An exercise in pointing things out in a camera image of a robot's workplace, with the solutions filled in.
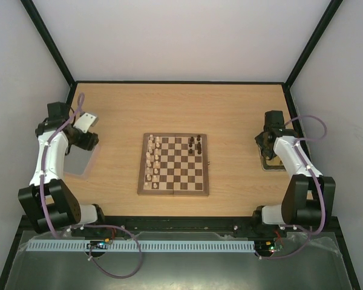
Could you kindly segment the silver metal tin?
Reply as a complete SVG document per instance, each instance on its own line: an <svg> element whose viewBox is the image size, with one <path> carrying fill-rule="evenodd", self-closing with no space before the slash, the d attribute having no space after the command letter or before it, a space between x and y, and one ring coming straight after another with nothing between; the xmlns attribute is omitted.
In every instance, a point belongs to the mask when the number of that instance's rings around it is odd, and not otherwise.
<svg viewBox="0 0 363 290"><path fill-rule="evenodd" d="M101 145L91 151L72 146L64 160L64 174L79 179L88 179L100 153Z"/></svg>

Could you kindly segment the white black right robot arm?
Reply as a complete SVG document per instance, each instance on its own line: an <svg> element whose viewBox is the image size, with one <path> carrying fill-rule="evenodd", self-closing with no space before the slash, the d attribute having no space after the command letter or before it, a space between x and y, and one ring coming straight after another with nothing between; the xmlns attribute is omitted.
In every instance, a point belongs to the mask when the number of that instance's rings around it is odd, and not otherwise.
<svg viewBox="0 0 363 290"><path fill-rule="evenodd" d="M266 236L273 225L304 230L314 228L318 234L327 225L333 209L336 183L323 175L301 147L307 138L287 127L283 112L267 111L263 131L255 137L264 170L285 170L290 182L282 203L262 205L255 210L252 231Z"/></svg>

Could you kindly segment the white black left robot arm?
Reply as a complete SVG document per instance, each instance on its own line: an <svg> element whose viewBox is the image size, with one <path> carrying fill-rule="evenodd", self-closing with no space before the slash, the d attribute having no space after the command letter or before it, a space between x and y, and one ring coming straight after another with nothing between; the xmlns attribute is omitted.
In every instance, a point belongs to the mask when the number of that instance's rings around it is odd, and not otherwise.
<svg viewBox="0 0 363 290"><path fill-rule="evenodd" d="M37 233L102 222L101 207L80 204L64 183L64 160L71 147L92 151L98 145L98 135L89 131L98 117L72 111L62 102L50 103L47 109L47 118L35 130L39 144L36 169L28 187L19 189L19 202Z"/></svg>

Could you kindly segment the wooden chess board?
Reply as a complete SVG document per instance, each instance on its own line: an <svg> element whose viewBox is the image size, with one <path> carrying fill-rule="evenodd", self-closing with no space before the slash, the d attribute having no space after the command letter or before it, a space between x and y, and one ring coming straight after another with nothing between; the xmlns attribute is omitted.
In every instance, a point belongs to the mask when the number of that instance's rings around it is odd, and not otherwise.
<svg viewBox="0 0 363 290"><path fill-rule="evenodd" d="M145 133L138 195L209 196L206 134Z"/></svg>

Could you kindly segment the gold green metal tin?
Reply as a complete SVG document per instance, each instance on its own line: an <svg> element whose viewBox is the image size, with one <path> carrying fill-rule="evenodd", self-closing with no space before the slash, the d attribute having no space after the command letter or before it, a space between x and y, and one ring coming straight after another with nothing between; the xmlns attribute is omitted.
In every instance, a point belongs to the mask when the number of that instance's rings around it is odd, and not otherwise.
<svg viewBox="0 0 363 290"><path fill-rule="evenodd" d="M281 161L279 156L275 153L265 154L261 150L260 159L261 159L261 166L264 171L285 171L283 162Z"/></svg>

